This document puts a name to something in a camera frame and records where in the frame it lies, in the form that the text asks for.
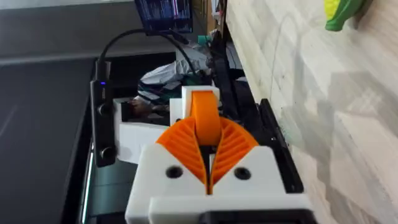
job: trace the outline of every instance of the black cable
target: black cable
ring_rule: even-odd
[[[115,38],[113,38],[109,43],[105,46],[104,50],[102,51],[101,55],[99,56],[98,63],[97,63],[97,71],[96,71],[96,79],[97,80],[107,80],[106,78],[106,63],[105,63],[105,57],[106,53],[108,53],[108,50],[114,45],[119,39],[122,39],[125,36],[131,35],[131,34],[137,34],[137,33],[146,33],[146,34],[151,34],[151,35],[159,35],[165,39],[167,39],[171,44],[173,44],[184,56],[185,60],[188,63],[188,66],[192,70],[192,73],[196,75],[195,67],[192,65],[190,59],[188,58],[187,53],[185,53],[184,49],[179,46],[176,41],[174,41],[172,38],[167,36],[166,34],[163,34],[159,31],[155,30],[146,30],[146,29],[133,29],[133,30],[128,30],[123,32],[122,34],[119,34]]]

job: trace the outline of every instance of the green toy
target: green toy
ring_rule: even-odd
[[[364,0],[325,0],[328,22],[325,29],[340,31],[347,19],[353,17],[363,5]]]

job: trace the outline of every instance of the wooden surface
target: wooden surface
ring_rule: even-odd
[[[324,29],[323,1],[229,0],[252,93],[271,101],[320,223],[398,223],[398,1]]]

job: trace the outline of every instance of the screw hole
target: screw hole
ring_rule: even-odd
[[[244,167],[238,167],[234,171],[235,177],[240,180],[248,180],[251,177],[251,173],[248,169]]]
[[[166,170],[166,176],[171,179],[176,179],[182,176],[182,169],[179,166],[171,166]]]

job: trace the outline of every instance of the person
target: person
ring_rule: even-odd
[[[190,43],[189,47],[209,58],[207,50]],[[190,71],[185,59],[176,60],[146,73],[138,83],[137,96],[129,101],[134,118],[162,118],[169,116],[171,98],[181,98],[181,87],[211,85],[211,69],[208,63],[190,58],[196,74]]]

